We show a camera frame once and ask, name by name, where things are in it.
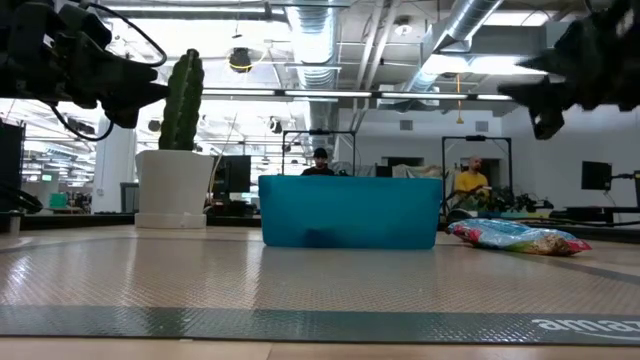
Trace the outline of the person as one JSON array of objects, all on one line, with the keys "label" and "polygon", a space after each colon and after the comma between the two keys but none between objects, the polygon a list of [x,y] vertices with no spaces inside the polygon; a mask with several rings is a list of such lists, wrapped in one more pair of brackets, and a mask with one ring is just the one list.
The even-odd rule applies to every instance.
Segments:
[{"label": "person", "polygon": [[305,169],[302,176],[323,175],[334,176],[335,172],[328,166],[328,153],[324,148],[316,148],[313,153],[314,165]]},{"label": "person", "polygon": [[468,162],[466,171],[459,173],[454,181],[454,197],[457,200],[467,196],[481,196],[488,198],[490,186],[487,177],[481,173],[482,159],[472,156]]}]

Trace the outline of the black background robot arms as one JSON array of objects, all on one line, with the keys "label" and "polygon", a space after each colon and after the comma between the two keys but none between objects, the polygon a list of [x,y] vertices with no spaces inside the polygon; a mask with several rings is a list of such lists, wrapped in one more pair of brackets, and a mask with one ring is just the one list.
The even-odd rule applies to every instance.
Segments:
[{"label": "black background robot arms", "polygon": [[493,197],[492,209],[498,212],[535,213],[539,209],[553,210],[554,205],[546,199],[534,200],[528,194],[514,195],[507,192]]}]

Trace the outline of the black monitor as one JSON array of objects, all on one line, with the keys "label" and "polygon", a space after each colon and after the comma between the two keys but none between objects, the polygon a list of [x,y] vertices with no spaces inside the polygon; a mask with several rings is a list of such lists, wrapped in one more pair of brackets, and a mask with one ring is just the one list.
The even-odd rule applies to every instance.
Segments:
[{"label": "black monitor", "polygon": [[609,191],[612,181],[612,164],[583,161],[581,188],[583,190]]},{"label": "black monitor", "polygon": [[248,155],[222,156],[216,168],[214,191],[247,193],[251,187],[251,157]]}]

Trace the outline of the blue granola bar wrapper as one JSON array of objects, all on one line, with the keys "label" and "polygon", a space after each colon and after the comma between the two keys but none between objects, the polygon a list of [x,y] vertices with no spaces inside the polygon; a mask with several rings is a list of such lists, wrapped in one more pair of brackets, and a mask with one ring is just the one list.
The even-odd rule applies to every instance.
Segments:
[{"label": "blue granola bar wrapper", "polygon": [[473,247],[516,253],[572,256],[591,250],[570,233],[508,220],[469,218],[451,223],[447,232]]}]

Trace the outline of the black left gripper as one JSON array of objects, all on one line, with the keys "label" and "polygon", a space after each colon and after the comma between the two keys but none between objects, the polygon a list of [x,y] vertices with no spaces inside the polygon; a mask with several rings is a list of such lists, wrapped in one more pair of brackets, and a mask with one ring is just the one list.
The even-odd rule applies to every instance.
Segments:
[{"label": "black left gripper", "polygon": [[104,50],[111,32],[90,5],[90,0],[0,0],[0,98],[67,100],[60,89],[69,74],[62,54],[76,45],[74,85],[100,100],[114,124],[135,129],[139,108],[165,99],[169,88],[156,83],[154,68]]}]

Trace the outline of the green cactus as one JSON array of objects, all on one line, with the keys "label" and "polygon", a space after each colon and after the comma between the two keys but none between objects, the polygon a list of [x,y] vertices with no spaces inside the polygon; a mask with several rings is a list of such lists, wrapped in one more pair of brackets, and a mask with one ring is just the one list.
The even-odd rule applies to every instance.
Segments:
[{"label": "green cactus", "polygon": [[194,150],[204,75],[200,54],[195,49],[188,49],[174,64],[158,141],[160,150]]}]

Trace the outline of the clear mat with dark border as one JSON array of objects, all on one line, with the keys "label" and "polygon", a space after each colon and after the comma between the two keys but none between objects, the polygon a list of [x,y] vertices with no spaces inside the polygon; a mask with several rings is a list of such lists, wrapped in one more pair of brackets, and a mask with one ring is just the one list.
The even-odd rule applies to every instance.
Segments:
[{"label": "clear mat with dark border", "polygon": [[452,243],[111,236],[0,250],[0,335],[640,347],[640,276]]}]

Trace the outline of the white plant pot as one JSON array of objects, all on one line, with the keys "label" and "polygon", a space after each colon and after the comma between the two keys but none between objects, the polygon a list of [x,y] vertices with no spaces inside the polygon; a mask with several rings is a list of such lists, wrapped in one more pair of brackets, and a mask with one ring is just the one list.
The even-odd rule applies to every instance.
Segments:
[{"label": "white plant pot", "polygon": [[203,229],[214,159],[184,150],[145,150],[136,155],[139,184],[135,226]]}]

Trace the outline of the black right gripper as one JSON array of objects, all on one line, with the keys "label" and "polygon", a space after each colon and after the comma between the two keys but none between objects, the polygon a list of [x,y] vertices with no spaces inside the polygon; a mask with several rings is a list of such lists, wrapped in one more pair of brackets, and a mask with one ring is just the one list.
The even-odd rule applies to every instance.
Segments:
[{"label": "black right gripper", "polygon": [[500,95],[531,109],[536,140],[551,139],[565,124],[563,111],[576,102],[585,110],[640,106],[640,0],[612,0],[570,23],[570,46],[555,46],[516,63],[545,72],[535,82],[504,82]]}]

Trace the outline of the blue plastic bin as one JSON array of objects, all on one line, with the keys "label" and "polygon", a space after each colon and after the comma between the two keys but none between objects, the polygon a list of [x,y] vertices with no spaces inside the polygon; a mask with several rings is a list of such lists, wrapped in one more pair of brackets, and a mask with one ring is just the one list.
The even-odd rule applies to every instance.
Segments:
[{"label": "blue plastic bin", "polygon": [[263,241],[273,247],[430,249],[443,199],[438,178],[259,178]]}]

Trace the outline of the silver ventilation duct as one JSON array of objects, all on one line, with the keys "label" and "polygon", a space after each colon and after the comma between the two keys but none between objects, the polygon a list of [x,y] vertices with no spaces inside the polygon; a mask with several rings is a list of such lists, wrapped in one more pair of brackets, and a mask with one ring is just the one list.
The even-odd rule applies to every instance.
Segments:
[{"label": "silver ventilation duct", "polygon": [[431,24],[420,43],[420,65],[404,84],[404,92],[427,92],[435,80],[447,73],[449,60],[440,52],[467,53],[472,38],[504,0],[455,0],[449,16]]},{"label": "silver ventilation duct", "polygon": [[294,60],[302,90],[333,90],[337,87],[338,10],[332,7],[288,7]]}]

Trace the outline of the black metal frame stand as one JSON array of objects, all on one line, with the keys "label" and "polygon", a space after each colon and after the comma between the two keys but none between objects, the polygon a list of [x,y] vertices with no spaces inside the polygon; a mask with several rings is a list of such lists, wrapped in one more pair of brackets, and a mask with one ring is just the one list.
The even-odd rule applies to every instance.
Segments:
[{"label": "black metal frame stand", "polygon": [[442,202],[441,212],[443,216],[447,216],[451,207],[448,205],[448,197],[446,197],[446,180],[450,172],[446,169],[446,142],[448,140],[464,140],[466,142],[486,142],[491,141],[497,144],[498,141],[504,141],[507,144],[507,163],[508,163],[508,188],[511,196],[513,191],[513,156],[512,156],[512,139],[510,137],[493,137],[484,135],[466,135],[466,136],[443,136],[441,138],[441,167],[442,167]]},{"label": "black metal frame stand", "polygon": [[281,166],[280,166],[280,174],[285,174],[285,154],[287,148],[286,137],[289,134],[295,134],[296,138],[301,135],[311,135],[311,136],[328,136],[328,135],[350,135],[352,138],[352,174],[351,176],[356,176],[356,155],[357,155],[357,146],[356,146],[356,131],[340,131],[340,130],[323,130],[321,128],[310,129],[310,130],[283,130],[282,131],[282,140],[281,140]]}]

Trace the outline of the black partition panel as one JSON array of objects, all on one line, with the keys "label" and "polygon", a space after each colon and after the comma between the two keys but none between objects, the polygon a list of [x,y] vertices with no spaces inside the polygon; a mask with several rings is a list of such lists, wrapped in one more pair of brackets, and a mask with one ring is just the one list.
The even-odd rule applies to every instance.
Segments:
[{"label": "black partition panel", "polygon": [[22,127],[0,122],[0,185],[21,187],[23,140]]}]

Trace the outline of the round black ceiling fixture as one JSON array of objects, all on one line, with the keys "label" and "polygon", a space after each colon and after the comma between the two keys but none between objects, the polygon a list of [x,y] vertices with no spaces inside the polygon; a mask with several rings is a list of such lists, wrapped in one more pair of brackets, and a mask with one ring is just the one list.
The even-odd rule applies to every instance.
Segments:
[{"label": "round black ceiling fixture", "polygon": [[245,47],[234,48],[229,56],[228,64],[230,69],[236,73],[250,72],[253,68],[250,50]]}]

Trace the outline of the black background table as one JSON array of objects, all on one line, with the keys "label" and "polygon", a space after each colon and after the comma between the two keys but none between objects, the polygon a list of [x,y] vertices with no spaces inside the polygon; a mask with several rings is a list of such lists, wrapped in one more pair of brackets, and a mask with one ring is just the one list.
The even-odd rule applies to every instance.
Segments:
[{"label": "black background table", "polygon": [[565,211],[571,220],[612,223],[615,215],[640,214],[640,207],[581,206],[567,207]]}]

